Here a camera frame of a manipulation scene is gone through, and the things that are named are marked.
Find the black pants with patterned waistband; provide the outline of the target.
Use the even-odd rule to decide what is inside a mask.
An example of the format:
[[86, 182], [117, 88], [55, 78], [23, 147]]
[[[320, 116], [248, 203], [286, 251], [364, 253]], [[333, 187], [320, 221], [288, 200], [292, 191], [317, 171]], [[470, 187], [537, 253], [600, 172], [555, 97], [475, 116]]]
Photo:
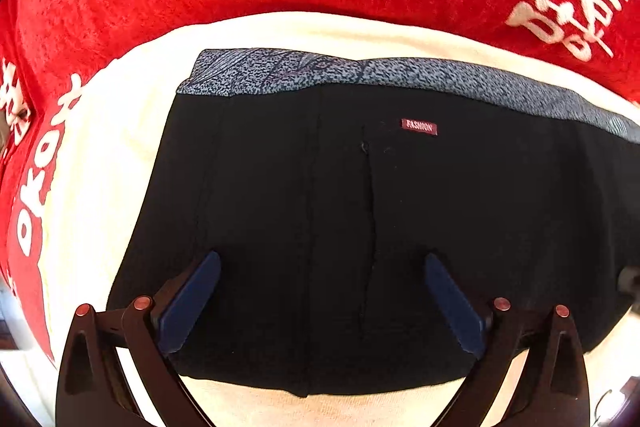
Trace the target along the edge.
[[639, 127], [579, 94], [432, 58], [205, 50], [180, 84], [107, 304], [192, 259], [221, 277], [184, 376], [296, 395], [453, 381], [473, 359], [428, 292], [573, 312], [582, 347], [631, 301]]

